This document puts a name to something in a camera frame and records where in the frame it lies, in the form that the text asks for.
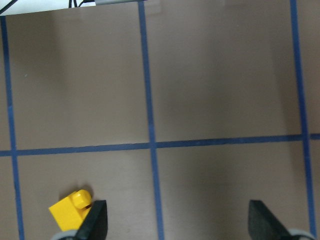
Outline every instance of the black plastic part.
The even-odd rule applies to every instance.
[[[108,233],[106,200],[95,201],[76,232],[76,240],[105,240]]]
[[[248,230],[252,240],[294,239],[260,200],[251,200],[249,203]]]

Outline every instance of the tan floor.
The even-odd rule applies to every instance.
[[[299,1],[298,10],[310,132],[319,133],[320,3]],[[19,150],[149,142],[137,3],[6,21]],[[289,1],[154,0],[146,24],[157,142],[301,133]],[[0,79],[2,151],[10,149],[3,71]],[[320,213],[319,144],[311,150]],[[309,229],[299,141],[161,148],[157,156],[166,240],[248,240],[250,199],[286,227]],[[26,240],[59,231],[48,207],[77,188],[107,200],[107,239],[157,239],[150,150],[18,163]],[[0,157],[0,191],[0,239],[18,239],[10,157]]]

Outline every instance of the lego stud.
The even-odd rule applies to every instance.
[[[86,190],[79,190],[72,194],[72,202],[77,209],[84,209],[91,204],[90,193]]]

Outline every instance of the grid square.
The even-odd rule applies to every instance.
[[[148,141],[137,3],[12,15],[7,28],[19,149]]]
[[[108,239],[157,239],[148,150],[19,158],[26,240],[50,239],[59,228],[48,207],[76,189],[106,200]]]
[[[157,141],[299,134],[290,2],[147,11]]]
[[[297,10],[308,124],[311,133],[320,133],[320,33],[315,30],[320,24],[320,2],[297,1]]]
[[[11,159],[0,157],[0,239],[19,239]]]
[[[2,48],[2,33],[0,31],[0,151],[10,150],[10,136],[7,112],[7,95],[5,81],[4,51]]]
[[[158,150],[165,238],[250,239],[249,200],[308,231],[300,142]]]

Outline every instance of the yellow lego brick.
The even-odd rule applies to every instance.
[[[49,207],[49,211],[62,231],[78,230],[90,211],[91,196],[79,190]]]

